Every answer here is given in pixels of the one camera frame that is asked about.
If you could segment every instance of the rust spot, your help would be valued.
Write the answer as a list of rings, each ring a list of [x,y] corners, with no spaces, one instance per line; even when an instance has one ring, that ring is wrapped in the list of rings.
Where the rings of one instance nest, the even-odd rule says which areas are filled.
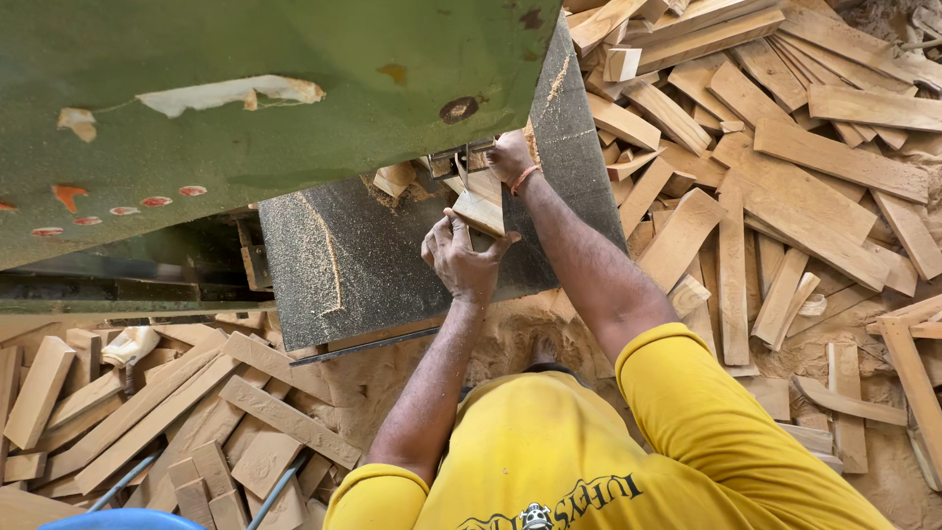
[[[75,207],[75,195],[89,195],[87,191],[82,190],[81,188],[75,188],[73,186],[59,186],[58,184],[53,185],[53,194],[71,213],[78,211],[78,208]]]
[[[445,106],[438,111],[438,117],[447,125],[456,124],[461,120],[466,120],[472,114],[478,111],[478,100],[466,95],[456,100],[445,103]]]
[[[386,74],[393,78],[397,85],[406,84],[406,67],[401,64],[391,62],[385,66],[376,69],[380,74]]]
[[[524,29],[538,29],[543,25],[543,19],[540,18],[540,9],[533,8],[527,11],[527,14],[520,17],[520,22],[524,23]]]

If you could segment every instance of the red paint spot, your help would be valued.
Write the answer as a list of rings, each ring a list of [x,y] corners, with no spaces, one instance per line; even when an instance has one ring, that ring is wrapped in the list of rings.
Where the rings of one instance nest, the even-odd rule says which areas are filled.
[[[73,223],[87,225],[87,224],[98,224],[101,221],[102,219],[100,217],[80,217],[74,220]]]
[[[173,199],[170,199],[170,197],[148,197],[140,201],[146,207],[164,207],[172,202]]]
[[[89,195],[87,191],[82,190],[81,188],[76,188],[74,186],[59,186],[58,184],[53,185],[53,194],[71,213],[78,211],[78,208],[75,207],[75,195]]]
[[[109,210],[115,215],[131,215],[132,213],[140,213],[140,210],[135,207],[116,207]]]
[[[206,193],[206,188],[203,186],[184,186],[180,189],[180,193],[193,197]]]
[[[34,236],[39,236],[41,238],[48,238],[50,236],[58,236],[62,233],[61,228],[36,228],[30,234]]]

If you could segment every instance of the metal pipe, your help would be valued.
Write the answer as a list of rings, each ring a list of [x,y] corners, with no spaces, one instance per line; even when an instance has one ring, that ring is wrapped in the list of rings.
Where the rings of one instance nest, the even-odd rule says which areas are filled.
[[[255,513],[255,517],[252,518],[252,522],[249,523],[249,526],[245,530],[255,530],[258,528],[258,525],[262,523],[262,520],[268,514],[268,510],[271,509],[271,505],[275,504],[275,499],[282,494],[282,490],[285,486],[288,485],[288,481],[291,480],[291,477],[294,476],[294,473],[298,472],[298,469],[304,464],[307,460],[307,457],[311,454],[310,451],[301,451],[300,454],[295,458],[294,462],[291,462],[291,465],[288,469],[284,470],[282,478],[278,480],[278,484],[275,485],[275,489],[271,491],[267,499],[262,503],[262,507],[258,508],[258,512]]]
[[[147,469],[147,466],[150,466],[152,463],[154,463],[154,461],[157,460],[157,457],[160,456],[160,454],[163,452],[164,452],[163,449],[157,449],[156,451],[148,455],[146,458],[141,460],[140,463],[137,464],[137,466],[135,466],[133,470],[128,472],[128,474],[125,475],[123,479],[118,481],[118,484],[115,484],[113,488],[108,490],[108,493],[102,496],[101,499],[98,499],[98,501],[94,505],[91,505],[91,508],[89,508],[89,512],[98,511],[102,509],[102,506],[108,504],[108,501],[110,501],[112,497],[117,495],[118,492],[121,491],[122,488],[124,488],[125,486],[127,486],[129,482],[134,480],[134,477],[138,476],[140,472]]]

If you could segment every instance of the saw table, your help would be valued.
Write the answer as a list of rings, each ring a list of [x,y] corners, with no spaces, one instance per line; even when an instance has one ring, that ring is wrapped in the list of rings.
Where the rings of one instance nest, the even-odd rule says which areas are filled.
[[[582,220],[626,250],[562,16],[529,115],[547,180]],[[419,249],[454,193],[425,180],[422,190],[412,186],[393,206],[390,197],[369,184],[373,176],[354,176],[259,204],[288,351],[428,319],[448,309],[451,296]],[[523,239],[500,264],[494,301],[558,287],[523,203],[504,190],[503,207],[505,229],[520,232]]]

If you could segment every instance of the pile of wood scraps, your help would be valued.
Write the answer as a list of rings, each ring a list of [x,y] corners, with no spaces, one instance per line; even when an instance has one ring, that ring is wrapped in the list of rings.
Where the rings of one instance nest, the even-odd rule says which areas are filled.
[[[65,340],[42,338],[36,351],[0,349],[0,506],[16,514],[4,528],[84,513],[157,454],[106,507],[244,530],[302,452],[306,464],[260,527],[321,528],[361,450],[298,407],[353,400],[316,364],[290,369],[293,357],[260,337],[277,339],[264,321],[260,313],[213,326],[153,326],[159,343],[134,366],[139,381],[126,377],[130,367],[102,359],[121,329],[69,330]]]
[[[612,0],[567,21],[628,251],[682,322],[828,465],[867,472],[867,418],[908,426],[937,484],[942,372],[931,382],[913,338],[942,338],[942,306],[889,313],[873,330],[912,418],[861,399],[850,334],[821,348],[826,387],[791,382],[822,410],[815,421],[792,418],[789,381],[754,363],[884,290],[912,297],[942,273],[920,217],[929,176],[892,156],[910,131],[942,132],[932,98],[942,66],[823,2],[808,6]]]

